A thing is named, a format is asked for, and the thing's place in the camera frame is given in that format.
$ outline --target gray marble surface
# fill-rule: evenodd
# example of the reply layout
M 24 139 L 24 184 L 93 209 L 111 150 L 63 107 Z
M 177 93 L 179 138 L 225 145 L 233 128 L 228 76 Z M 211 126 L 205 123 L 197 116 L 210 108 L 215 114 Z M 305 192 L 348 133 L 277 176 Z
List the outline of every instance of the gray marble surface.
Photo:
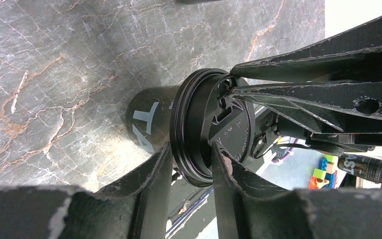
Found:
M 323 38 L 324 0 L 0 0 L 0 185 L 96 191 L 148 157 L 136 93 Z

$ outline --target blue block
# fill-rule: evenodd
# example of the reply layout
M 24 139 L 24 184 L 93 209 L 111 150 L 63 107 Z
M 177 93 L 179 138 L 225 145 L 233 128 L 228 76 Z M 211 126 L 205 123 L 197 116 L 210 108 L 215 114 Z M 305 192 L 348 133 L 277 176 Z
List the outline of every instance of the blue block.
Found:
M 324 185 L 323 188 L 333 188 L 333 185 L 335 184 L 335 180 L 336 180 L 336 173 L 333 173 L 333 174 L 330 174 L 330 173 L 326 173 L 326 177 L 325 179 L 329 180 L 329 184 L 327 185 Z
M 320 159 L 320 164 L 319 164 L 318 168 L 323 170 L 323 171 L 326 171 L 326 167 L 327 167 L 327 158 Z

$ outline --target gray floor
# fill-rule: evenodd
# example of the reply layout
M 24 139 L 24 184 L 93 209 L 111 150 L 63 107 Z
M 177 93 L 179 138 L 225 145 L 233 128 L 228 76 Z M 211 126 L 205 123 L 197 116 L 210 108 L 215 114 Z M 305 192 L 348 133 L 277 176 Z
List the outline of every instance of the gray floor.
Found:
M 148 155 L 131 98 L 324 38 L 324 1 L 0 0 L 0 185 L 90 190 Z

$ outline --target screw hole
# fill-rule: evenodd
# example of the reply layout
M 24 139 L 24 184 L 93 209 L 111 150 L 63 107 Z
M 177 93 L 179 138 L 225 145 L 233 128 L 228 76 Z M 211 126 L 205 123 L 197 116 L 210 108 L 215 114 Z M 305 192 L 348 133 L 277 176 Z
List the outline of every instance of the screw hole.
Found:
M 371 115 L 380 109 L 380 103 L 373 99 L 362 99 L 355 103 L 355 109 L 360 113 Z

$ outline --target green block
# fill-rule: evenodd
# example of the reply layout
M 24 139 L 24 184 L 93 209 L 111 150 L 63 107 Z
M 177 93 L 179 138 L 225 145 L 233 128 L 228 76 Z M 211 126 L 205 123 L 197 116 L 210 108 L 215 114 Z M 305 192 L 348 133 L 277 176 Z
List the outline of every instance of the green block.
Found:
M 327 173 L 326 171 L 320 170 L 318 168 L 314 168 L 314 172 L 312 175 L 316 178 L 324 180 L 324 178 L 326 177 L 326 173 Z
M 329 163 L 337 163 L 338 157 L 336 156 L 325 155 L 324 157 L 327 159 L 327 162 Z

